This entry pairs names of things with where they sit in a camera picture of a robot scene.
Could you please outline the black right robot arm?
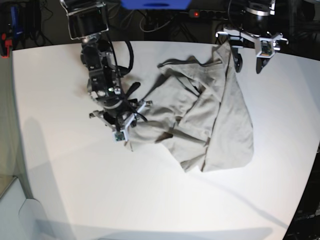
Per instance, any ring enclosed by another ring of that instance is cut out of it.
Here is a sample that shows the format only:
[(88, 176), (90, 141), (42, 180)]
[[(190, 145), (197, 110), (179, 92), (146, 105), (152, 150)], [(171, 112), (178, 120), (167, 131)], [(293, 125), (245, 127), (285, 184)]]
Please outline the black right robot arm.
[(72, 40), (80, 40), (80, 60), (88, 70), (87, 92), (102, 109), (89, 114), (98, 118), (112, 130), (115, 141), (127, 141), (128, 129), (135, 127), (139, 119), (146, 121), (142, 110), (149, 102), (131, 99), (140, 86), (134, 82), (128, 90), (123, 89), (122, 78), (129, 74), (134, 65), (134, 52), (129, 41), (128, 67), (118, 65), (115, 49), (110, 39), (109, 14), (105, 0), (62, 0)]

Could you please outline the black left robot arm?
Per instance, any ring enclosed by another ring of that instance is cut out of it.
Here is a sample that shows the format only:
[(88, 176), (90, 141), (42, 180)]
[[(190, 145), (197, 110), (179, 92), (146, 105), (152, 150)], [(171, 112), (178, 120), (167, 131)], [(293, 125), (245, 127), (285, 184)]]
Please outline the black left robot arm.
[(272, 34), (268, 31), (269, 17), (275, 14), (275, 1), (246, 0), (241, 4), (243, 17), (240, 25), (236, 25), (232, 20), (231, 6), (232, 1), (230, 0), (227, 6), (230, 26), (217, 31), (215, 37), (227, 37), (237, 73), (242, 70), (243, 66), (239, 49), (244, 47), (245, 42), (252, 43), (256, 57), (256, 73), (260, 74), (272, 57), (281, 50), (280, 42), (289, 43), (281, 32)]

